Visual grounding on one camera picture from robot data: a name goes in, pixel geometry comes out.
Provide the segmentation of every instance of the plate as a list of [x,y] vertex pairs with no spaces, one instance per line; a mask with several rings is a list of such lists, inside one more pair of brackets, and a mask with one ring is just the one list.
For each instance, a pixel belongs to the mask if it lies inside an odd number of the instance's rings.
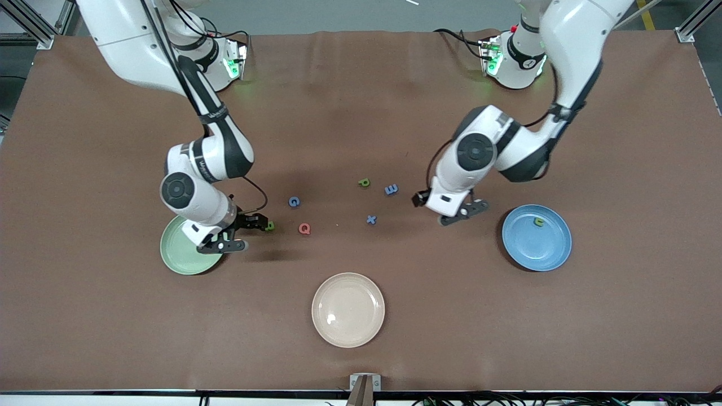
[[506,251],[522,267],[537,272],[561,267],[572,252],[572,233],[554,210],[527,204],[509,213],[502,226]]
[[199,254],[196,245],[183,234],[181,216],[168,223],[160,238],[160,257],[165,265],[181,275],[197,275],[211,269],[223,254]]
[[371,341],[383,324],[386,306],[369,278],[346,272],[330,277],[316,291],[311,317],[324,340],[341,348]]

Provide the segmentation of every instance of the blue plate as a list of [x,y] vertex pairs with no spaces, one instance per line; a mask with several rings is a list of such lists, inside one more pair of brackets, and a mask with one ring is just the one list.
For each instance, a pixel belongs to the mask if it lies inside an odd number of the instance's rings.
[[512,210],[504,220],[501,237],[514,261],[532,271],[561,267],[572,252],[567,223],[554,210],[538,204]]

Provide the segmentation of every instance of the gray floor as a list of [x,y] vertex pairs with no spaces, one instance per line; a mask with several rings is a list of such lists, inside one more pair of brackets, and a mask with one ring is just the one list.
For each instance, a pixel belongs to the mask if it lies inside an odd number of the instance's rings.
[[[219,30],[246,30],[251,35],[305,34],[316,31],[386,30],[432,31],[508,29],[518,22],[517,6],[510,0],[214,0],[195,13],[209,18]],[[651,10],[657,30],[679,25],[701,0],[663,0]],[[628,14],[636,11],[633,6]],[[710,86],[722,98],[722,12],[695,34],[695,47]],[[626,30],[644,30],[640,19]],[[81,25],[78,35],[87,35]],[[26,77],[35,49],[0,46],[0,75]],[[0,78],[0,113],[12,117],[23,81]]]

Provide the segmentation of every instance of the brown tabletop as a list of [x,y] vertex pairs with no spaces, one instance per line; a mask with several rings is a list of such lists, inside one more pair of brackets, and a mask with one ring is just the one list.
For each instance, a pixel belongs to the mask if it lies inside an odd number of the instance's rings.
[[[694,47],[612,33],[549,175],[492,173],[476,190],[491,209],[442,228],[410,201],[438,146],[473,107],[528,122],[552,94],[548,70],[504,90],[460,46],[432,33],[254,38],[248,81],[220,95],[277,229],[184,277],[159,255],[173,214],[158,188],[198,120],[181,96],[117,78],[90,38],[57,38],[0,153],[0,389],[334,389],[358,371],[393,390],[718,384],[722,120]],[[261,202],[243,180],[219,187]],[[558,270],[503,253],[500,221],[527,203],[572,230]],[[378,336],[351,350],[311,323],[316,288],[339,272],[386,300]]]

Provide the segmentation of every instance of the green plate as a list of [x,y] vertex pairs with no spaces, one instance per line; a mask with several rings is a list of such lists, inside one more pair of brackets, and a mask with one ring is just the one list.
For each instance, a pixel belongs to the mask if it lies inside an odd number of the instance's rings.
[[211,269],[223,254],[199,254],[196,246],[183,234],[185,221],[177,216],[168,223],[160,238],[160,257],[173,272],[197,275]]

